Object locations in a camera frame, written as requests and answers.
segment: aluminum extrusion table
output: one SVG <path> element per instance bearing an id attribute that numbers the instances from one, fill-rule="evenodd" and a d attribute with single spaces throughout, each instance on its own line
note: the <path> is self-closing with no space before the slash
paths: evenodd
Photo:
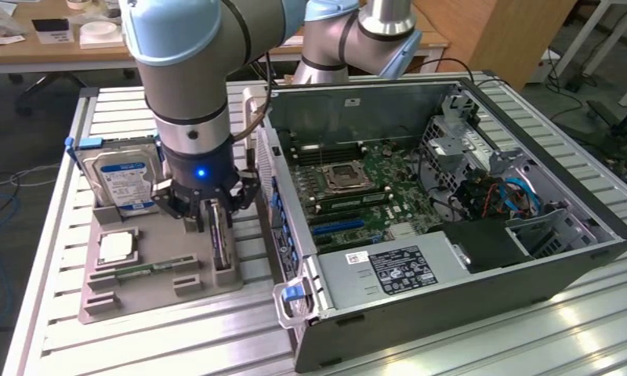
<path id="1" fill-rule="evenodd" d="M 477 75 L 478 81 L 485 78 Z M 244 126 L 242 91 L 256 84 L 230 84 L 234 132 Z M 507 86 L 485 84 L 483 91 L 627 223 L 627 186 Z M 481 119 L 499 147 L 515 147 L 487 114 L 481 113 Z M 79 101 L 71 135 L 137 136 L 153 126 L 141 88 L 100 89 Z M 235 155 L 242 165 L 243 147 L 235 148 Z M 64 156 L 4 374 L 294 374 L 255 209 L 239 213 L 235 225 L 243 290 L 83 325 L 76 314 L 92 202 L 88 183 Z M 607 371 L 627 374 L 627 253 L 550 301 L 311 375 L 589 375 Z"/>

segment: gray carpet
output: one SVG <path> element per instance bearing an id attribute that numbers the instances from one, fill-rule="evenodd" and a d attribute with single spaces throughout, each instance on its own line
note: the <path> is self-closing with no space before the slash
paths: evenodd
<path id="1" fill-rule="evenodd" d="M 565 51 L 571 43 L 581 24 L 562 29 L 553 46 Z M 575 61 L 581 63 L 591 46 L 599 41 L 602 35 L 594 34 L 585 44 L 585 48 Z M 573 64 L 565 76 L 577 70 Z M 25 84 L 32 83 L 39 74 L 25 75 Z M 139 80 L 125 80 L 120 70 L 84 72 L 80 77 L 92 86 L 116 87 L 139 85 Z M 627 111 L 615 102 L 627 90 L 627 48 L 618 45 L 614 52 L 602 64 L 595 75 L 598 87 L 585 87 L 577 97 L 581 100 L 598 99 L 611 106 L 611 110 L 623 115 Z M 0 75 L 0 171 L 16 172 L 37 165 L 55 164 L 60 161 L 64 151 L 63 142 L 69 132 L 69 123 L 75 114 L 79 90 L 65 81 L 56 82 L 32 101 L 36 108 L 29 118 L 19 117 L 13 113 L 13 100 L 27 85 L 13 85 L 5 75 Z M 554 114 L 570 108 L 573 100 L 558 96 L 545 89 L 542 85 L 531 85 L 523 90 L 525 97 L 546 114 Z M 585 116 L 585 110 L 563 115 L 559 121 L 578 128 L 591 129 L 595 122 Z M 28 177 L 28 182 L 49 179 L 56 171 L 49 170 Z M 0 193 L 11 194 L 13 187 L 0 188 Z M 5 266 L 9 284 L 13 290 L 13 307 L 5 319 L 0 322 L 0 373 L 3 369 L 7 348 L 12 330 L 16 323 L 19 305 L 27 287 L 27 279 L 32 259 L 36 253 L 41 227 L 51 200 L 53 185 L 37 188 L 23 188 L 19 193 L 21 209 L 12 221 L 0 229 L 0 257 Z M 5 292 L 0 281 L 0 313 L 5 306 Z"/>

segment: power supply label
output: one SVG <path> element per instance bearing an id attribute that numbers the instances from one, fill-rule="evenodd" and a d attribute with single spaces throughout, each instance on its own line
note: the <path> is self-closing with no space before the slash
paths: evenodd
<path id="1" fill-rule="evenodd" d="M 376 277 L 388 295 L 436 283 L 436 278 L 418 246 L 370 255 Z"/>
<path id="2" fill-rule="evenodd" d="M 151 183 L 144 179 L 147 164 L 112 164 L 100 168 L 108 194 L 121 209 L 139 210 L 155 205 L 151 200 Z"/>

